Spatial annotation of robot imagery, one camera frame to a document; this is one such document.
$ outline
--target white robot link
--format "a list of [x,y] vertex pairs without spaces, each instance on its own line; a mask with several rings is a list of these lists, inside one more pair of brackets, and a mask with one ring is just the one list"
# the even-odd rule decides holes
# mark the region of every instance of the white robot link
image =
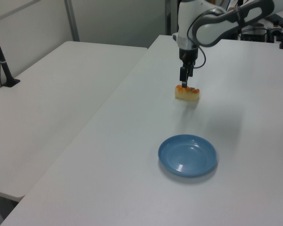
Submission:
[[283,0],[248,1],[230,12],[204,0],[182,0],[178,12],[179,30],[173,34],[183,61],[182,86],[186,88],[188,77],[193,76],[199,46],[214,46],[234,31],[281,11]]

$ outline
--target food item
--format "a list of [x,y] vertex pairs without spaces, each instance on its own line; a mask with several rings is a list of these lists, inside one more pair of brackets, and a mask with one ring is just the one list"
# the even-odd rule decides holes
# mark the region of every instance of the food item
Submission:
[[182,85],[178,85],[175,88],[175,97],[183,100],[197,101],[199,93],[200,90],[193,87],[183,88]]

